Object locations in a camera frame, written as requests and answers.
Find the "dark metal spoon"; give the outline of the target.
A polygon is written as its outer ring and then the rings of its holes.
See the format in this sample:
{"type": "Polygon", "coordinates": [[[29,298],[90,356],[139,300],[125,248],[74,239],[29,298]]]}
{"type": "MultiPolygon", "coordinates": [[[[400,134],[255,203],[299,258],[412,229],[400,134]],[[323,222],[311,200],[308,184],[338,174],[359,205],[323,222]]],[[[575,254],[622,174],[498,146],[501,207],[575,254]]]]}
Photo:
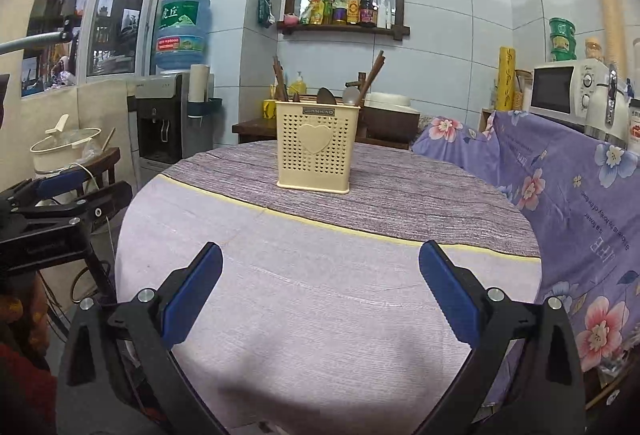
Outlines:
{"type": "Polygon", "coordinates": [[[317,92],[317,102],[319,104],[335,104],[336,98],[328,88],[321,87],[317,92]]]}

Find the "wooden stool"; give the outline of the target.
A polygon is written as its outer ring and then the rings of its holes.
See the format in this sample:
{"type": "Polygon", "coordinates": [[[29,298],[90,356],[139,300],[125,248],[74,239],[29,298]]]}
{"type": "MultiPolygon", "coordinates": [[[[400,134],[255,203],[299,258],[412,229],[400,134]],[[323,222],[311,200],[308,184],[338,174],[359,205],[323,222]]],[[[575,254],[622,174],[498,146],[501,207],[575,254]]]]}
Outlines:
{"type": "Polygon", "coordinates": [[[105,186],[115,184],[115,166],[120,161],[120,149],[109,147],[100,155],[84,164],[73,165],[73,170],[81,173],[81,182],[75,189],[77,196],[84,196],[105,186]]]}

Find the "white pot with lid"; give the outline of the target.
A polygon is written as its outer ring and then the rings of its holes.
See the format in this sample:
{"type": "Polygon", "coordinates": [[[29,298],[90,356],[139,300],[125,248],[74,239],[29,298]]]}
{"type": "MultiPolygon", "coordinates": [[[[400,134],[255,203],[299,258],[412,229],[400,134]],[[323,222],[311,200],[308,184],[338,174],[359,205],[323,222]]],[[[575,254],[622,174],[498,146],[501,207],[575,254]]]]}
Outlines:
{"type": "Polygon", "coordinates": [[[96,140],[102,129],[71,129],[67,127],[69,118],[68,114],[62,114],[56,124],[44,132],[44,137],[29,148],[32,166],[38,176],[53,175],[88,160],[93,153],[101,153],[102,148],[96,140]]]}

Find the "water dispenser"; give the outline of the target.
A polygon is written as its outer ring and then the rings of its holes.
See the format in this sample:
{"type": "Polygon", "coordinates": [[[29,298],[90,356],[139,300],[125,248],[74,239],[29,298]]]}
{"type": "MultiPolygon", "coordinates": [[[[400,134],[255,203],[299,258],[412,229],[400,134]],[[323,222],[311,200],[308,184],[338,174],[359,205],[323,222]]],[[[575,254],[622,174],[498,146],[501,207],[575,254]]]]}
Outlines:
{"type": "Polygon", "coordinates": [[[214,147],[222,100],[206,95],[202,102],[191,102],[189,83],[188,71],[169,71],[134,83],[127,103],[137,133],[140,186],[184,158],[214,147]]]}

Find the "purple striped tablecloth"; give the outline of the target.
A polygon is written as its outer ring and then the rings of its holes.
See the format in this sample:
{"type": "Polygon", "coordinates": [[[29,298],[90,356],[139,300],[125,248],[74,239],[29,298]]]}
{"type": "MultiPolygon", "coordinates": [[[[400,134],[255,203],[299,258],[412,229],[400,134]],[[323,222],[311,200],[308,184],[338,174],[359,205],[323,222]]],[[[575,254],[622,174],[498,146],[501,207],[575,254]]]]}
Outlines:
{"type": "Polygon", "coordinates": [[[412,433],[469,352],[421,276],[421,245],[530,302],[533,231],[448,163],[360,144],[349,192],[322,193],[278,187],[274,149],[219,148],[150,180],[120,228],[118,297],[158,288],[214,242],[222,275],[174,353],[226,429],[412,433]]]}

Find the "purple floral cloth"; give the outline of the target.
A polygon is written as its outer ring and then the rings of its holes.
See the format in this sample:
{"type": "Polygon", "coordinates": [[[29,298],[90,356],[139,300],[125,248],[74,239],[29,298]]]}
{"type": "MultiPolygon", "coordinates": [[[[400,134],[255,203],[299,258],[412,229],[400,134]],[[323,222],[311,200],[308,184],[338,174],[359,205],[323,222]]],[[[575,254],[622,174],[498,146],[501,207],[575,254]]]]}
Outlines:
{"type": "Polygon", "coordinates": [[[542,262],[538,296],[561,299],[584,371],[639,343],[639,159],[524,111],[483,132],[434,117],[413,152],[497,188],[528,220],[542,262]]]}

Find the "dark wooden counter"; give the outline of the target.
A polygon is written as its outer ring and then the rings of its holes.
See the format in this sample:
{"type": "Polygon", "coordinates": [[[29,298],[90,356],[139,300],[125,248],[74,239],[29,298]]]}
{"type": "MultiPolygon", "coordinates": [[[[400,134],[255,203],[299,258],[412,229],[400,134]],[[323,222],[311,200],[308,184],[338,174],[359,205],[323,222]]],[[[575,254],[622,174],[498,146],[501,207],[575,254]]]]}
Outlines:
{"type": "MultiPolygon", "coordinates": [[[[232,126],[233,134],[238,135],[239,143],[248,143],[254,141],[276,140],[277,139],[277,122],[274,120],[265,120],[264,118],[256,118],[256,120],[244,121],[236,123],[232,126]]],[[[365,132],[357,132],[356,142],[373,144],[386,148],[398,150],[409,150],[410,143],[395,142],[382,139],[367,137],[365,132]]]]}

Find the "yellow mug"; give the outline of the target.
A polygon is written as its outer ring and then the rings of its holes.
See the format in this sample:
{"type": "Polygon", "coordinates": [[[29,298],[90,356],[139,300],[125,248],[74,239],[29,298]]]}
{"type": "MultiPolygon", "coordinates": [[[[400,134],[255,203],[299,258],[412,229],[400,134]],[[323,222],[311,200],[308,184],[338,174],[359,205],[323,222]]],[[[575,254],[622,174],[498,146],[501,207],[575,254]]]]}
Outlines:
{"type": "Polygon", "coordinates": [[[262,117],[265,120],[274,120],[277,117],[276,99],[265,99],[262,102],[262,117]]]}

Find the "cream plastic utensil holder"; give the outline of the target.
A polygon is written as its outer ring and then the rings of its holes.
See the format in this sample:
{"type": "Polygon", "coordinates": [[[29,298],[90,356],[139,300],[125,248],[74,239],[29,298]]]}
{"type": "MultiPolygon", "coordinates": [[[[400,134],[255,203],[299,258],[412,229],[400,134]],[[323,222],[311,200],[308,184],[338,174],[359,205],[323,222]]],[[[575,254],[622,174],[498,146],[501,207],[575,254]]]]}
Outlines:
{"type": "Polygon", "coordinates": [[[349,192],[358,117],[356,106],[279,101],[277,185],[296,190],[349,192]]]}

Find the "yellow roll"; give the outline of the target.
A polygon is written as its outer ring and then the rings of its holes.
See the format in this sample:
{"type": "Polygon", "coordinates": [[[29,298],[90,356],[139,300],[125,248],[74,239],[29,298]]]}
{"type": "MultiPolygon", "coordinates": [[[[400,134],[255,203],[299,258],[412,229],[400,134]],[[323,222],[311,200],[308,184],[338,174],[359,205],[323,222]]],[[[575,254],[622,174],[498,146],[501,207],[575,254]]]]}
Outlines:
{"type": "Polygon", "coordinates": [[[510,111],[513,109],[515,84],[515,49],[501,47],[498,61],[497,78],[497,111],[510,111]]]}

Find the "blue water jug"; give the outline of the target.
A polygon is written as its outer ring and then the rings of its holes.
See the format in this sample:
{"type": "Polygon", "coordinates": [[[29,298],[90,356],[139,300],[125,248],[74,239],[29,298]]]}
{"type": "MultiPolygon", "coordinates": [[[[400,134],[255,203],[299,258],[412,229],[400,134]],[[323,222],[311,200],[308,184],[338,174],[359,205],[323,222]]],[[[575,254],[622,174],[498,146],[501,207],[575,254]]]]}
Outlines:
{"type": "Polygon", "coordinates": [[[212,28],[210,0],[163,0],[154,36],[154,64],[161,71],[203,64],[212,28]]]}

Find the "white kettle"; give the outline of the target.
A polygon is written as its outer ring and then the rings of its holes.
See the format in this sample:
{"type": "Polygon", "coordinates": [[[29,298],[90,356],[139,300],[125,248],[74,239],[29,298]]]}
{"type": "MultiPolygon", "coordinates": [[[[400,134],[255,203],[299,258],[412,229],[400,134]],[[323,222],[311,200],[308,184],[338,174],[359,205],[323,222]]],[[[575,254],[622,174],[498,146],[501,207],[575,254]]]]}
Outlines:
{"type": "Polygon", "coordinates": [[[625,95],[618,89],[618,69],[608,66],[605,81],[597,83],[589,96],[585,134],[593,139],[625,148],[629,125],[629,111],[625,95]]]}

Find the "bamboo style faucet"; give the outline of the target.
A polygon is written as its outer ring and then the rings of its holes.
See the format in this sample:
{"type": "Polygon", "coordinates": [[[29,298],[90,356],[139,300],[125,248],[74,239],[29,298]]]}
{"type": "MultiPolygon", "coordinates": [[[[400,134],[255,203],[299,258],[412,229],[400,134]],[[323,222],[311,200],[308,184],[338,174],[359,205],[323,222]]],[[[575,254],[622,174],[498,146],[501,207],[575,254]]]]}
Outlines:
{"type": "Polygon", "coordinates": [[[345,84],[346,88],[357,88],[358,90],[361,89],[361,86],[364,84],[364,82],[367,80],[367,73],[366,72],[359,72],[358,73],[358,77],[357,80],[352,80],[351,82],[347,82],[345,84]]]}

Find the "green hanging packet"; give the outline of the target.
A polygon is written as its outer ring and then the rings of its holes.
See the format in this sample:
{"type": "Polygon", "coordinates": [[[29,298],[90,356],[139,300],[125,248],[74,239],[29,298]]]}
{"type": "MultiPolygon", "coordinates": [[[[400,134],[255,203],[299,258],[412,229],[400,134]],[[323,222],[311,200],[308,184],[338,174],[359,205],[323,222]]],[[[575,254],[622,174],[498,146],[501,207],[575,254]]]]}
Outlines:
{"type": "Polygon", "coordinates": [[[270,28],[276,22],[272,12],[271,0],[258,0],[257,2],[257,24],[261,28],[270,28]]]}

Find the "green stacked cups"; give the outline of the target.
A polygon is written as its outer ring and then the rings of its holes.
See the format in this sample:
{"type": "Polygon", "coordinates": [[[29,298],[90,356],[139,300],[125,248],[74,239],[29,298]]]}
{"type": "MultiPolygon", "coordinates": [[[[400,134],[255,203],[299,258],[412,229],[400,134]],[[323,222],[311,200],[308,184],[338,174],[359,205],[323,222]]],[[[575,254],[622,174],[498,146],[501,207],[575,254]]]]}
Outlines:
{"type": "Polygon", "coordinates": [[[575,25],[563,18],[549,21],[550,56],[553,61],[573,61],[576,59],[575,25]]]}

